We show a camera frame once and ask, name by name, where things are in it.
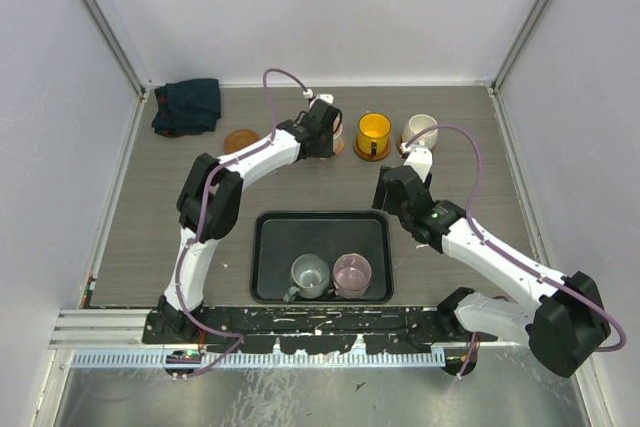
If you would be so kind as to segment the pink ceramic mug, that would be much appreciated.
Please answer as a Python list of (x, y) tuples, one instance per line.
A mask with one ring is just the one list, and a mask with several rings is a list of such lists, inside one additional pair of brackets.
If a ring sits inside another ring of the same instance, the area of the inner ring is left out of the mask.
[(341, 114), (339, 114), (334, 121), (333, 146), (339, 140), (343, 140), (343, 116)]

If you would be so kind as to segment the yellow ceramic mug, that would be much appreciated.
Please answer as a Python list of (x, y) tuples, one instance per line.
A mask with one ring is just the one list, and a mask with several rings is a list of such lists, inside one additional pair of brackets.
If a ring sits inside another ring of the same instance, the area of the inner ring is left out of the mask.
[(368, 113), (358, 123), (356, 141), (366, 153), (381, 153), (390, 142), (391, 121), (383, 114)]

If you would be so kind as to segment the cream ceramic mug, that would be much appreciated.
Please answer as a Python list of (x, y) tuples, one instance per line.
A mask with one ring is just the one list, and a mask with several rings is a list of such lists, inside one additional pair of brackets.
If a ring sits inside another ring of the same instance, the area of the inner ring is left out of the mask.
[[(437, 121), (433, 117), (427, 114), (416, 114), (408, 120), (405, 127), (403, 128), (401, 142), (407, 143), (418, 133), (436, 125)], [(413, 142), (413, 145), (423, 146), (428, 148), (429, 150), (432, 150), (437, 143), (437, 139), (438, 130), (435, 129), (421, 135)]]

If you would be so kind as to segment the mauve ceramic mug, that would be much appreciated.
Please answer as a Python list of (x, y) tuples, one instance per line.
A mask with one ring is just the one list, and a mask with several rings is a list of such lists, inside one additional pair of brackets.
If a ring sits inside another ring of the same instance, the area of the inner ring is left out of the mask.
[(345, 299), (361, 298), (369, 288), (372, 267), (365, 257), (357, 253), (339, 257), (333, 266), (334, 290)]

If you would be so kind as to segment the grey ceramic mug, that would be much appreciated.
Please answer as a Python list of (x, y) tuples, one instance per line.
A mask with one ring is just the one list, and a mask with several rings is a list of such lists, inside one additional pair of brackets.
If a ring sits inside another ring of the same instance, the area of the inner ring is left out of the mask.
[(283, 296), (285, 303), (295, 299), (312, 300), (320, 297), (328, 288), (330, 272), (327, 263), (313, 254), (298, 257), (290, 270), (291, 286)]

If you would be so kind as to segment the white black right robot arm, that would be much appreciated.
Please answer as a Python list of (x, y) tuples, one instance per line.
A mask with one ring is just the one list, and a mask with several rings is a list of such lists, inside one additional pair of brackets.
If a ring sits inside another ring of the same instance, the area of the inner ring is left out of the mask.
[(539, 264), (491, 235), (458, 205), (434, 200), (430, 177), (408, 165), (383, 167), (372, 202), (399, 219), (422, 245), (460, 261), (507, 294), (506, 300), (459, 287), (437, 306), (444, 337), (493, 335), (527, 346), (552, 373), (568, 378), (611, 334), (595, 281), (581, 271), (567, 276)]

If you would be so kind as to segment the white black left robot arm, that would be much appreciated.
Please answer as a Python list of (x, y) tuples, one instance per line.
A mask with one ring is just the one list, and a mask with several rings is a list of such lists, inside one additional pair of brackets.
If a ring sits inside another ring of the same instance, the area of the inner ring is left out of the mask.
[(319, 94), (298, 120), (280, 122), (249, 146), (219, 158), (196, 158), (177, 201), (180, 251), (157, 306), (161, 326), (176, 342), (191, 342), (207, 329), (198, 317), (204, 283), (216, 248), (238, 220), (244, 190), (281, 167), (332, 157), (341, 121), (333, 96)]

